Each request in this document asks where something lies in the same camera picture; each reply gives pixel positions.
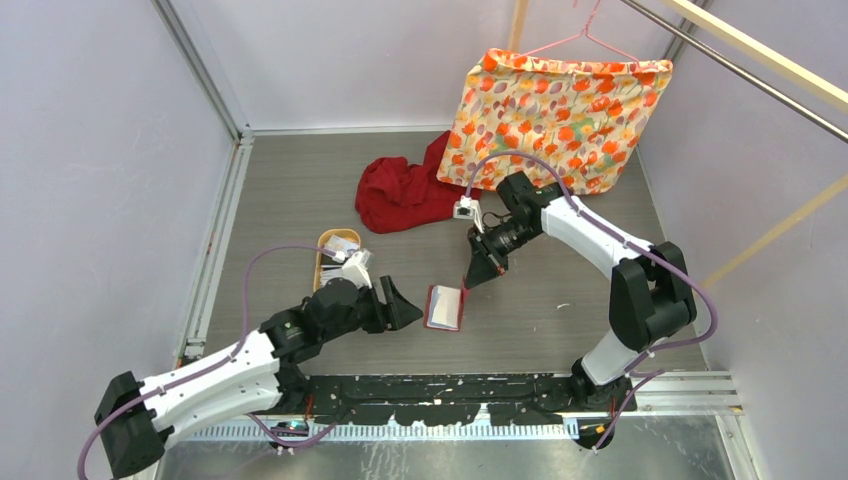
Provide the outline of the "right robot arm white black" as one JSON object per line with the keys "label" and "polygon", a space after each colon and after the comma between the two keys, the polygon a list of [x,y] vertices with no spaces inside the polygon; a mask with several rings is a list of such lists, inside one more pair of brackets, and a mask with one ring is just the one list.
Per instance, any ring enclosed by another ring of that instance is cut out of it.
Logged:
{"label": "right robot arm white black", "polygon": [[508,212],[494,227],[483,225],[471,199],[455,208],[475,218],[467,234],[471,259],[464,286],[472,289],[504,275],[510,253],[542,235],[595,266],[610,282],[609,329],[572,365],[568,391],[577,406],[596,410],[641,355],[695,319],[692,289],[679,277],[686,270],[683,253],[671,242],[653,245],[617,228],[557,183],[535,187],[519,172],[496,192]]}

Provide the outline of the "red leather card holder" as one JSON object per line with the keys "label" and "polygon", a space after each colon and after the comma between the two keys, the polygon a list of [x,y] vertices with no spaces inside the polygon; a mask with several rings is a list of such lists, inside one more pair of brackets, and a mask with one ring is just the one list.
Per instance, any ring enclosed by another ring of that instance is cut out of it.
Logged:
{"label": "red leather card holder", "polygon": [[462,278],[458,287],[431,285],[427,295],[424,327],[459,332],[467,294],[465,278]]}

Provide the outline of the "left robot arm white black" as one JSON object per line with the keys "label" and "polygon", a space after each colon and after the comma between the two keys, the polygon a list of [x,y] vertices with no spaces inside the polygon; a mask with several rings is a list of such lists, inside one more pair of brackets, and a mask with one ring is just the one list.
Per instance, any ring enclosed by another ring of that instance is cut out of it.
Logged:
{"label": "left robot arm white black", "polygon": [[94,414],[114,478],[137,474],[188,436],[220,421],[277,408],[298,412],[308,382],[301,363],[345,334],[380,334],[419,320],[422,310],[392,279],[384,293],[333,279],[297,306],[272,315],[224,350],[163,374],[113,377]]}

